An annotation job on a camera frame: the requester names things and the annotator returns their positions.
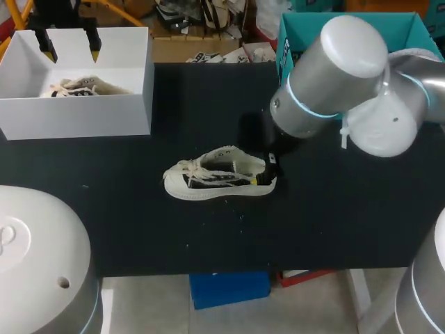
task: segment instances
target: white box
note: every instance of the white box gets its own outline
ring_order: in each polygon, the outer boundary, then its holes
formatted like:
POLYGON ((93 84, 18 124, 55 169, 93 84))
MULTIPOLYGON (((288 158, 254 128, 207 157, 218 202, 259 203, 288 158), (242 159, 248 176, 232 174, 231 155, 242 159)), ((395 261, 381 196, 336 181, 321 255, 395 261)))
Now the white box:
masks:
POLYGON ((98 28, 95 63, 83 29, 49 29, 58 60, 34 31, 16 31, 0 63, 0 128, 8 140, 150 134, 154 64, 148 28, 98 28), (39 97, 61 79, 97 75, 127 95, 39 97))

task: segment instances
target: yellow frame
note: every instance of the yellow frame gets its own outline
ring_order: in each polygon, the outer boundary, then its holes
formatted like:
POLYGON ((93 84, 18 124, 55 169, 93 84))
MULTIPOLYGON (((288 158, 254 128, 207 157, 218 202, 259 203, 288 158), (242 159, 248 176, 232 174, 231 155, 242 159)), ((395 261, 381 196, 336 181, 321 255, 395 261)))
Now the yellow frame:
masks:
MULTIPOLYGON (((107 8, 110 8, 113 12, 119 14, 123 18, 129 20, 132 24, 135 26, 146 26, 138 19, 135 19, 128 13, 124 12, 122 9, 118 8, 117 6, 113 5, 112 3, 108 2, 108 0, 81 0, 81 2, 98 2, 102 5, 106 6, 107 8)), ((23 12, 20 13, 19 8, 17 7, 17 4, 15 3, 15 0, 6 0, 6 5, 8 7, 9 12, 11 13, 11 17, 13 18, 14 24, 15 24, 15 30, 24 30, 26 28, 26 21, 28 19, 29 13, 31 12, 31 9, 34 7, 34 0, 28 0, 26 2, 25 7, 23 8, 23 12)), ((11 42, 11 37, 6 38, 6 40, 0 44, 0 61, 3 58, 3 55, 5 54, 6 49, 8 48, 9 43, 11 42)))

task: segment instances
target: sneaker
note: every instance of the sneaker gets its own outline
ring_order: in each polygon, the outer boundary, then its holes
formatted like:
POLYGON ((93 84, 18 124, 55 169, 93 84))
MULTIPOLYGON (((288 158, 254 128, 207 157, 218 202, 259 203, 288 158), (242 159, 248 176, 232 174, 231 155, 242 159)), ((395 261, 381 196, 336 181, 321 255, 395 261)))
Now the sneaker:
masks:
POLYGON ((40 97, 67 97, 67 96, 92 96, 98 95, 96 87, 92 88, 66 88, 62 83, 58 85, 50 85, 50 90, 41 94, 40 97))
POLYGON ((40 97, 131 94, 130 90, 114 86, 96 76, 77 80, 63 79, 58 85, 51 85, 50 87, 51 89, 40 97))
POLYGON ((256 176, 264 172, 264 160, 234 146, 224 146, 195 160, 182 160, 164 175, 166 191, 181 200, 208 200, 221 196, 263 196, 277 181, 258 185, 256 176))

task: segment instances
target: blue box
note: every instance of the blue box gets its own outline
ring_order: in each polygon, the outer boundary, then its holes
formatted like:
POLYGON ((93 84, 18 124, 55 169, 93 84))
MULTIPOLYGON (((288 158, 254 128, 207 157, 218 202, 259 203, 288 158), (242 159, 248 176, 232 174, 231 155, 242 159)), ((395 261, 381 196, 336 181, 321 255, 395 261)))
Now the blue box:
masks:
POLYGON ((423 22, 431 37, 438 38, 445 35, 445 0, 430 0, 430 7, 423 22))
POLYGON ((265 272, 191 274, 190 289, 196 310, 267 297, 269 275, 265 272))
POLYGON ((343 3, 342 0, 291 0, 296 12, 332 12, 343 3))
MULTIPOLYGON (((293 57, 298 58, 321 29, 333 17, 346 13, 284 13, 280 23, 277 46, 277 71, 283 82, 293 69, 293 57)), ((367 21, 374 26, 388 45, 390 52, 418 47, 434 52, 442 60, 434 43, 416 13, 347 13, 367 21)))

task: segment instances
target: teal cardboard box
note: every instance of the teal cardboard box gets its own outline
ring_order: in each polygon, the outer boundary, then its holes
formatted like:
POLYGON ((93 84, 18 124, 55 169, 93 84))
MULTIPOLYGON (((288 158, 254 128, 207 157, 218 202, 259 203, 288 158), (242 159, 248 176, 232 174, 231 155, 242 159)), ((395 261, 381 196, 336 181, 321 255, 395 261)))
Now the teal cardboard box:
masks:
MULTIPOLYGON (((277 46, 277 71, 283 82, 293 69, 293 62, 320 35, 321 29, 333 17, 345 13, 284 13, 280 23, 277 46)), ((434 52, 439 49, 416 13, 348 13, 374 26, 387 43, 389 52, 418 47, 434 52)))
POLYGON ((445 0, 430 0, 430 7, 423 19, 431 37, 445 35, 445 0))
POLYGON ((332 12, 341 10, 343 0, 291 0, 291 3, 296 12, 332 12))

